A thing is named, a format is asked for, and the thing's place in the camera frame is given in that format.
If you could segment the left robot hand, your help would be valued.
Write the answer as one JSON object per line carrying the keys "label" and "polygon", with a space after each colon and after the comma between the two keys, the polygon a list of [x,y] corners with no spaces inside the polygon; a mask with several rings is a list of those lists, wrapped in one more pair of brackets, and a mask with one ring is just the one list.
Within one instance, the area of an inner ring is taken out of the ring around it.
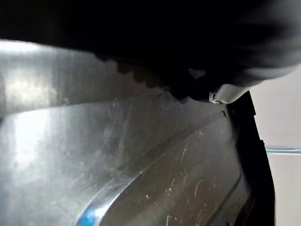
{"label": "left robot hand", "polygon": [[301,3],[3,0],[0,37],[150,64],[180,97],[228,104],[301,63]]}

